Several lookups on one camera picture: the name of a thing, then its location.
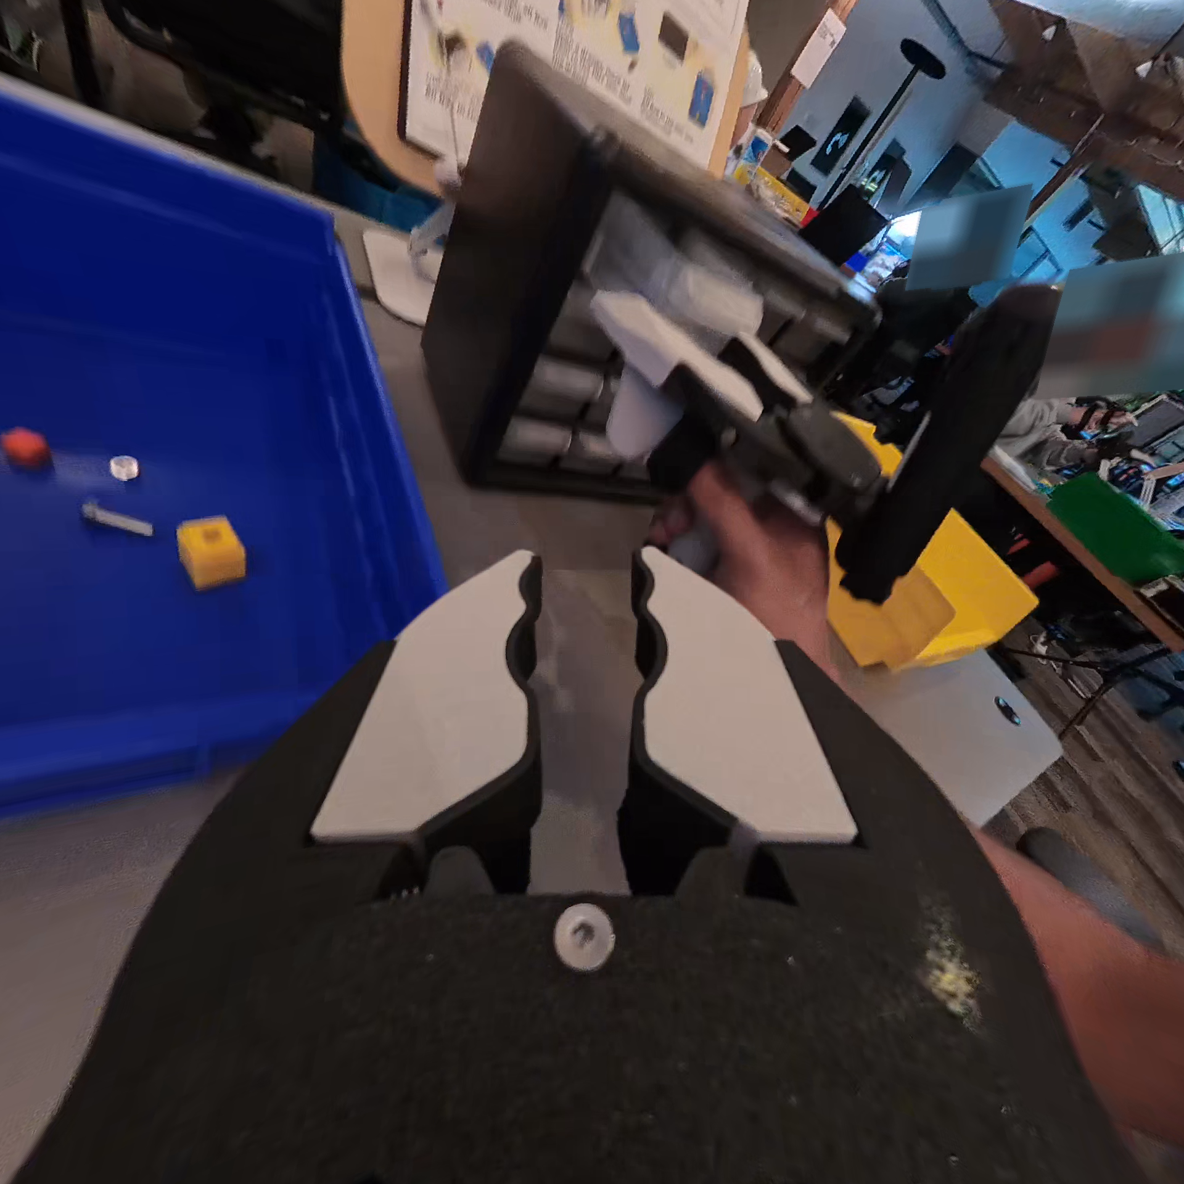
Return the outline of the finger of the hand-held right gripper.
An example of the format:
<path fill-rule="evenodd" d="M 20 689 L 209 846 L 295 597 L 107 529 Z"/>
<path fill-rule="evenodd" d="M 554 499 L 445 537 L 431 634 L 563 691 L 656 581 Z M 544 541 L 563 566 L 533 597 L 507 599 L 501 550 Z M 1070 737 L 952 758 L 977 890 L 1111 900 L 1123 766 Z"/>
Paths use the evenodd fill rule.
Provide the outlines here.
<path fill-rule="evenodd" d="M 591 312 L 623 361 L 605 433 L 625 460 L 647 458 L 686 414 L 727 426 L 762 419 L 753 384 L 644 296 L 600 291 Z"/>
<path fill-rule="evenodd" d="M 810 407 L 815 402 L 815 393 L 757 335 L 732 337 L 721 349 L 721 361 L 753 386 L 764 409 Z"/>

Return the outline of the clear plastic drawer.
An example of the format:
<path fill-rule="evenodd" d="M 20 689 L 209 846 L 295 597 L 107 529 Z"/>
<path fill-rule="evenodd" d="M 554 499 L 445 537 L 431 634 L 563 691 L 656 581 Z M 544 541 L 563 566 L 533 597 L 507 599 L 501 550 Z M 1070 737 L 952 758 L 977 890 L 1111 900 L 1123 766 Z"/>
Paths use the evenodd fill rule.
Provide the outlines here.
<path fill-rule="evenodd" d="M 743 275 L 677 250 L 649 270 L 639 282 L 639 293 L 686 331 L 730 338 L 755 335 L 762 328 L 764 300 Z"/>

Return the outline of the black drawer cabinet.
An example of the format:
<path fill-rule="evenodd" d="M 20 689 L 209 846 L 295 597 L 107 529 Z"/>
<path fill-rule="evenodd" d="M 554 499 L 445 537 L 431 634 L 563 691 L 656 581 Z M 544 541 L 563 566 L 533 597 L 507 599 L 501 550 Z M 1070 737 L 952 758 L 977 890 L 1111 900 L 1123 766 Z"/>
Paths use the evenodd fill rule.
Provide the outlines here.
<path fill-rule="evenodd" d="M 610 197 L 626 192 L 653 201 L 781 270 L 790 270 L 792 248 L 776 243 L 778 226 L 801 233 L 519 41 L 496 53 L 462 176 L 422 335 L 429 384 L 461 474 L 470 485 L 519 493 L 655 504 L 660 495 L 651 479 L 499 460 L 526 381 Z M 882 321 L 880 308 L 838 271 L 877 314 L 864 345 Z"/>

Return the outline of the yellow plastic bin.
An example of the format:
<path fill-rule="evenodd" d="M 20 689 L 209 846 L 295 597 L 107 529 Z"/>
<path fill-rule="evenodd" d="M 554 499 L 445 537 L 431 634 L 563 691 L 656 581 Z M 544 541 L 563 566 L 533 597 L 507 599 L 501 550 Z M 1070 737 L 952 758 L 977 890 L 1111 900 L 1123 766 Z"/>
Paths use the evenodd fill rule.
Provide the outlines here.
<path fill-rule="evenodd" d="M 898 673 L 954 663 L 989 648 L 1039 606 L 1035 592 L 959 511 L 884 604 L 854 597 L 831 560 L 829 626 L 861 668 Z"/>

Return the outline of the small yellow cube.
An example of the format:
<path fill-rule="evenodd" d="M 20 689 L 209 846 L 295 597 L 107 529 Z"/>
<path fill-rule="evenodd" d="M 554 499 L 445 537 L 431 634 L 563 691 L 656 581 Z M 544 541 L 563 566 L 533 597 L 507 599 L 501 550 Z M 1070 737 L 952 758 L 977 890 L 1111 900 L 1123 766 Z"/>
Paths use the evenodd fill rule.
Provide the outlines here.
<path fill-rule="evenodd" d="M 214 590 L 248 578 L 248 548 L 228 516 L 182 522 L 175 537 L 195 590 Z"/>

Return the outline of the small metal screw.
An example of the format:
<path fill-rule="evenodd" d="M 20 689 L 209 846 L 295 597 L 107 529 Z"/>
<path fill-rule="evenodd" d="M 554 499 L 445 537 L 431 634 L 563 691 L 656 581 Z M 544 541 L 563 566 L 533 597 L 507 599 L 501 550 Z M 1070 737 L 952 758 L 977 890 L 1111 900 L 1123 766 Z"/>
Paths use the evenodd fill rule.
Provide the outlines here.
<path fill-rule="evenodd" d="M 82 518 L 89 525 L 96 525 L 98 529 L 110 529 L 133 537 L 151 539 L 156 536 L 154 523 L 121 511 L 112 511 L 94 500 L 87 500 L 82 504 Z"/>

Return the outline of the blue plastic bin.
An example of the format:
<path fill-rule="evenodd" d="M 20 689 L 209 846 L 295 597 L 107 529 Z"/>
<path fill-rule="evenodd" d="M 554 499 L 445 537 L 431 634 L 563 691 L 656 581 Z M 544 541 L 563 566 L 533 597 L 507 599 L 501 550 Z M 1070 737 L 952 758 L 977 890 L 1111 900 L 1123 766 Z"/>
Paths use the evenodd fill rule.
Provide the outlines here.
<path fill-rule="evenodd" d="M 334 217 L 3 81 L 18 426 L 52 465 L 3 462 L 3 816 L 253 761 L 448 589 Z M 219 515 L 248 578 L 198 592 L 175 532 Z"/>

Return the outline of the person's right forearm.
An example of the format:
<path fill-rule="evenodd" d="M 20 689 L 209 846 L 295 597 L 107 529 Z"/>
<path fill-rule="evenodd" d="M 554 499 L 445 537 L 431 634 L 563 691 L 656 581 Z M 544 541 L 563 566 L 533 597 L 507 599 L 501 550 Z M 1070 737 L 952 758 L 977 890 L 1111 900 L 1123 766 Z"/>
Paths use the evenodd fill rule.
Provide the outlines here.
<path fill-rule="evenodd" d="M 1062 865 L 970 828 L 1030 932 L 1077 1055 L 1113 1121 L 1183 1147 L 1183 964 L 1074 893 Z"/>

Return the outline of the array of clear drawers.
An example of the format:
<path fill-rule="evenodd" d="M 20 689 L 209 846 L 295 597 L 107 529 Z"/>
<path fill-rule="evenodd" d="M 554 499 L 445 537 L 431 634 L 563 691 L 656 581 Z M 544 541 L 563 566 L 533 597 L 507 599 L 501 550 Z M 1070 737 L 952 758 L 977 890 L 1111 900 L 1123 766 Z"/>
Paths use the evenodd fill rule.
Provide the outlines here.
<path fill-rule="evenodd" d="M 794 231 L 778 229 L 776 243 L 792 248 L 790 270 L 741 250 L 702 222 L 616 192 L 526 381 L 499 446 L 499 460 L 618 481 L 649 481 L 649 458 L 625 460 L 605 433 L 625 365 L 595 321 L 591 303 L 600 291 L 640 294 L 639 282 L 674 252 L 743 275 L 764 300 L 764 321 L 755 335 L 810 391 L 817 391 L 838 363 L 868 338 L 877 314 L 866 298 L 855 296 L 834 264 Z M 688 333 L 713 356 L 720 356 L 730 340 L 714 333 Z"/>

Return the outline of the black monitor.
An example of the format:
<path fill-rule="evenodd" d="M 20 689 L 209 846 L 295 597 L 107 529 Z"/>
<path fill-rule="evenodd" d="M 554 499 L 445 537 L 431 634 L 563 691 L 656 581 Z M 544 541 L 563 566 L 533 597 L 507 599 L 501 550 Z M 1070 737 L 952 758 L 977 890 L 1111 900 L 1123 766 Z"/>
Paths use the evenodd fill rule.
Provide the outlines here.
<path fill-rule="evenodd" d="M 875 241 L 891 222 L 892 219 L 882 215 L 857 185 L 848 185 L 803 226 L 801 240 L 841 268 Z"/>

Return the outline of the white stand base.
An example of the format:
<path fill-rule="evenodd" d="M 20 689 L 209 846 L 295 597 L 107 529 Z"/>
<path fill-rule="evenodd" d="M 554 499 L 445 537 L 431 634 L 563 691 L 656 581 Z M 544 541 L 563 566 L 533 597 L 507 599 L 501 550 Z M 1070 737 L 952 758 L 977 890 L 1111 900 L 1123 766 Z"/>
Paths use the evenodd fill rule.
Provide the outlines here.
<path fill-rule="evenodd" d="M 443 204 L 410 233 L 364 231 L 364 250 L 378 303 L 413 328 L 424 328 L 436 294 L 447 238 L 452 231 L 462 166 L 450 157 L 436 162 Z"/>

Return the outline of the white framed sign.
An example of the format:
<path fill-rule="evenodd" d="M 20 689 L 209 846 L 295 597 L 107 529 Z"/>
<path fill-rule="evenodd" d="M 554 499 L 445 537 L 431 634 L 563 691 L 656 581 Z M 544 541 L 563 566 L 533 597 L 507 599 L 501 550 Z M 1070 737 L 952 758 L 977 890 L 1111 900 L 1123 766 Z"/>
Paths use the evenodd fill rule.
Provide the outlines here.
<path fill-rule="evenodd" d="M 496 53 L 519 41 L 709 166 L 748 9 L 748 2 L 408 2 L 401 137 L 466 162 Z"/>

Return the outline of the black pole stand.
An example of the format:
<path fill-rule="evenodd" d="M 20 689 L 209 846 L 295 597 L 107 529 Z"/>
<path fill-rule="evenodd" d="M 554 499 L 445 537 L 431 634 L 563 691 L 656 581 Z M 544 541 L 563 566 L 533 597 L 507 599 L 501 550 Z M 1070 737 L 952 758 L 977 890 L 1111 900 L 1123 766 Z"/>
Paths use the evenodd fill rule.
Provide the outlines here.
<path fill-rule="evenodd" d="M 910 71 L 906 72 L 905 79 L 901 81 L 894 95 L 889 99 L 887 106 L 871 123 L 859 146 L 854 150 L 852 159 L 840 169 L 836 180 L 824 194 L 824 197 L 818 199 L 817 208 L 820 211 L 824 211 L 829 204 L 832 204 L 838 199 L 838 196 L 852 183 L 854 173 L 866 162 L 866 157 L 878 143 L 882 134 L 887 130 L 889 123 L 896 120 L 898 111 L 910 97 L 915 81 L 921 76 L 929 78 L 933 81 L 943 81 L 947 78 L 949 69 L 945 62 L 940 56 L 936 56 L 931 49 L 928 49 L 926 44 L 922 44 L 921 41 L 905 37 L 899 44 L 899 49 L 906 63 L 910 65 Z"/>

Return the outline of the green board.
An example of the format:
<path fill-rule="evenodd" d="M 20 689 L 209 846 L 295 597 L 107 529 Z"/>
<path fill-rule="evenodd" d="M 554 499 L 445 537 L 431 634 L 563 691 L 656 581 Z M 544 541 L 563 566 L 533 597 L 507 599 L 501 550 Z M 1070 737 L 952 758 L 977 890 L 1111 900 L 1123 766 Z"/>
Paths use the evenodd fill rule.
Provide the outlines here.
<path fill-rule="evenodd" d="M 1183 574 L 1183 539 L 1099 474 L 1056 485 L 1047 509 L 1111 574 L 1132 587 Z"/>

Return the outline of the round wooden table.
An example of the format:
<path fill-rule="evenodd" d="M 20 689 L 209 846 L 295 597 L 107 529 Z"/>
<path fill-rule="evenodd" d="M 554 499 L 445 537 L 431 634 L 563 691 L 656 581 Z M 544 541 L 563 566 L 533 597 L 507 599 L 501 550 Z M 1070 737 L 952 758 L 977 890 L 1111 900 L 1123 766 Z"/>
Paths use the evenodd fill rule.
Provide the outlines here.
<path fill-rule="evenodd" d="M 341 65 L 348 109 L 366 145 L 396 176 L 434 197 L 448 196 L 436 155 L 404 139 L 401 102 L 415 2 L 344 2 Z"/>

